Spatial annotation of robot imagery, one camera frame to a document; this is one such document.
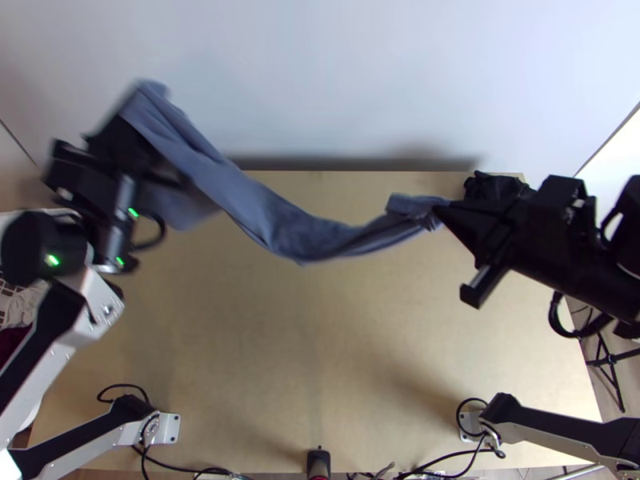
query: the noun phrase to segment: white backdrop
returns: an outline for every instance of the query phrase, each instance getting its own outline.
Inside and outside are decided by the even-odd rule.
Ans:
[[[640,99],[635,0],[0,8],[0,117],[38,162],[51,137],[79,142],[140,77],[168,84],[227,153],[417,150],[534,184],[574,174]]]

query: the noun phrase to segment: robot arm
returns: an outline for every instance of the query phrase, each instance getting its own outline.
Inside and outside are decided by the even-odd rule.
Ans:
[[[640,336],[640,175],[633,176],[600,228],[595,225],[595,197],[581,180],[550,176],[540,190],[508,202],[465,199],[434,208],[436,215],[475,256],[478,274],[460,287],[460,298],[479,308],[504,274],[516,270],[556,290],[550,324],[566,337],[596,333],[617,320],[615,333]],[[611,240],[605,229],[622,219]],[[588,328],[568,333],[556,322],[563,294],[602,313]],[[502,442],[532,442],[603,465],[618,478],[640,478],[640,419],[608,423],[533,410],[509,394],[497,394],[484,408],[460,414],[461,438],[486,434]],[[478,432],[469,438],[468,432]]]
[[[123,395],[85,425],[26,450],[9,448],[75,352],[99,340],[124,311],[120,289],[92,265],[94,249],[75,228],[79,219],[68,209],[0,218],[5,279],[24,286],[34,278],[51,283],[30,332],[0,371],[0,474],[9,480],[54,480],[117,446],[178,439],[179,415]]]
[[[85,425],[26,450],[9,448],[76,350],[99,340],[124,311],[122,291],[98,273],[128,273],[138,265],[131,256],[134,208],[148,157],[139,135],[120,127],[117,144],[103,145],[102,156],[54,144],[44,182],[68,208],[0,215],[4,279],[25,288],[39,279],[50,284],[29,333],[0,370],[2,478],[54,480],[116,446],[178,439],[179,415],[124,395]],[[109,155],[139,161],[132,170]],[[164,236],[162,220],[156,221],[160,235],[146,246]]]
[[[460,413],[467,432],[486,434],[489,444],[531,442],[603,465],[620,480],[640,478],[640,419],[600,423],[521,406],[509,394],[496,394],[484,408]],[[461,433],[465,441],[472,441]]]

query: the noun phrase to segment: black tripod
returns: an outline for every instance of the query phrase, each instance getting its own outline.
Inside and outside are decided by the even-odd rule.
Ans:
[[[589,313],[589,317],[585,322],[585,326],[589,324],[592,314],[593,309],[591,309],[591,312]],[[602,336],[602,332],[599,331],[596,333],[596,335],[598,336],[598,348],[596,349],[595,359],[588,360],[586,364],[587,366],[592,366],[600,370],[604,378],[606,378],[606,380],[615,390],[618,408],[622,413],[625,413],[625,403],[622,400],[622,392],[620,391],[620,383],[618,382],[618,376],[616,375],[615,364],[621,360],[640,355],[640,348],[634,348],[622,354],[613,355],[609,351],[609,348],[606,346],[606,342],[604,337]],[[609,374],[605,371],[605,366],[609,366]]]

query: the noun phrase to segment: tan tabletop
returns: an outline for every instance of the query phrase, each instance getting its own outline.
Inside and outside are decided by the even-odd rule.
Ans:
[[[392,192],[460,198],[467,174],[252,176],[311,213],[359,224]],[[457,404],[501,391],[599,420],[578,343],[547,325],[551,290],[511,273],[482,310],[460,302],[473,259],[446,229],[302,267],[221,214],[171,232],[140,259],[135,275],[115,280],[126,294],[123,317],[64,370],[32,442],[104,413],[94,396],[117,382],[144,386],[157,407],[182,415],[178,443],[153,456],[248,473],[302,472],[318,445],[334,471],[375,471],[391,460],[408,469],[468,448],[457,436]],[[505,452],[502,461],[480,455],[476,468],[575,462],[525,443]],[[139,458],[125,448],[90,466],[137,470]]]

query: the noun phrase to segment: gray cloth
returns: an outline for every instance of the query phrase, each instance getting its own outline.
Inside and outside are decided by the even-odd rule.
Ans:
[[[392,194],[386,213],[364,226],[318,218],[255,180],[218,152],[167,99],[167,88],[144,81],[117,115],[132,125],[184,178],[184,190],[146,184],[139,204],[177,230],[222,209],[247,235],[276,255],[296,262],[367,254],[440,227],[433,205],[440,197]]]

